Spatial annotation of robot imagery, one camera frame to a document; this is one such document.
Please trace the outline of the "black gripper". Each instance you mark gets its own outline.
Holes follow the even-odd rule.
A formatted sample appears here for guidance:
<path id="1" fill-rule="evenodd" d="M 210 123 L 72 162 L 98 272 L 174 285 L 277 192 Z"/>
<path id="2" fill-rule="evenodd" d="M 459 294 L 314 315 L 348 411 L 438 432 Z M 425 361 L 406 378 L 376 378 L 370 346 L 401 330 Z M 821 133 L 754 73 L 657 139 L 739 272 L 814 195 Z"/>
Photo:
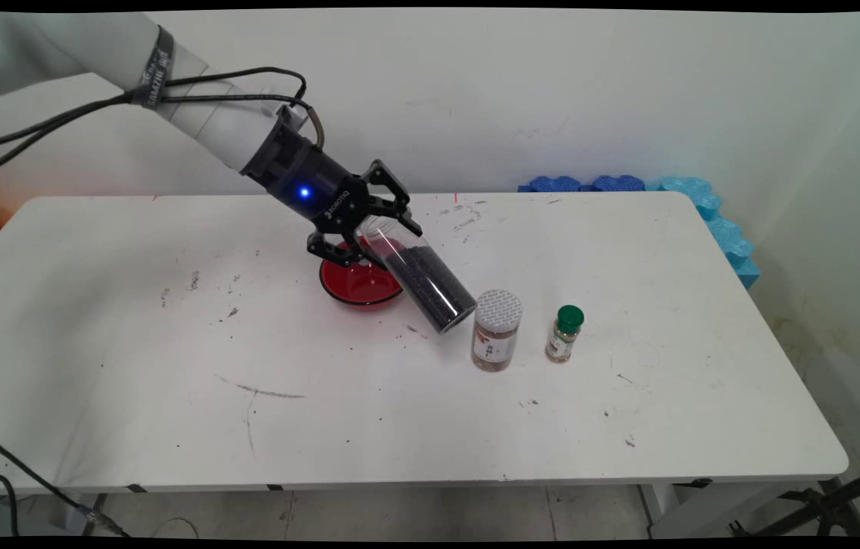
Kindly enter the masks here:
<path id="1" fill-rule="evenodd" d="M 318 230 L 308 236 L 306 249 L 330 264 L 343 268 L 377 264 L 363 237 L 370 218 L 395 220 L 414 236 L 423 236 L 412 218 L 408 190 L 381 160 L 353 176 L 286 123 L 274 125 L 239 174 L 310 221 Z M 372 194 L 370 187 L 383 188 L 391 198 Z M 343 233 L 342 243 L 326 239 L 335 233 Z"/>

